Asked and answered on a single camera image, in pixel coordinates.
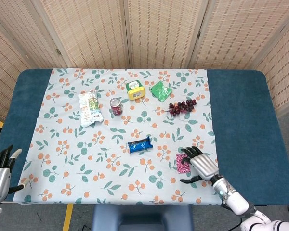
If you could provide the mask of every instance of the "blue felt surface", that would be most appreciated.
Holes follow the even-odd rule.
[[[207,73],[220,173],[254,204],[289,204],[289,160],[265,76]]]
[[[11,186],[19,182],[51,72],[49,69],[26,70],[18,77],[0,134],[0,150],[11,144],[14,145],[12,152],[23,150],[13,168]],[[14,194],[8,195],[6,201],[12,201],[13,197]]]
[[[26,70],[15,86],[0,150],[23,149],[11,185],[19,181],[50,69]],[[289,204],[289,161],[265,77],[251,70],[208,70],[219,168],[255,204]]]

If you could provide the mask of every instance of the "blue snack wrapper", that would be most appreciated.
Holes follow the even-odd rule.
[[[150,141],[150,137],[147,137],[143,140],[139,140],[135,142],[129,142],[127,144],[130,148],[130,153],[147,149],[147,148],[153,148],[153,145],[151,144],[151,141]]]

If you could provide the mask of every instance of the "red can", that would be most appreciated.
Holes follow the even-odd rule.
[[[121,105],[121,101],[118,98],[113,98],[110,101],[110,107],[111,107],[112,113],[115,116],[122,114],[122,105]]]

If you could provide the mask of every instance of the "wicker panel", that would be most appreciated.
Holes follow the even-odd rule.
[[[289,29],[258,64],[267,79],[275,109],[289,101]]]
[[[289,0],[217,0],[194,68],[247,68],[288,15]]]
[[[133,68],[184,68],[206,1],[128,0]]]
[[[41,1],[74,67],[129,66],[119,1]]]
[[[61,67],[23,0],[0,0],[0,22],[41,68]]]
[[[0,32],[0,118],[5,119],[9,110],[18,75],[29,65]]]

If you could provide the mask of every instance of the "floor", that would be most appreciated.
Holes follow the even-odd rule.
[[[279,119],[289,156],[289,113]],[[3,204],[0,231],[59,231],[62,230],[66,205],[18,205]],[[219,206],[194,206],[193,222],[196,231],[226,231],[239,223],[232,212]],[[271,220],[289,222],[287,206],[270,205],[259,207]],[[74,205],[69,226],[70,231],[88,231],[92,222],[93,205]]]

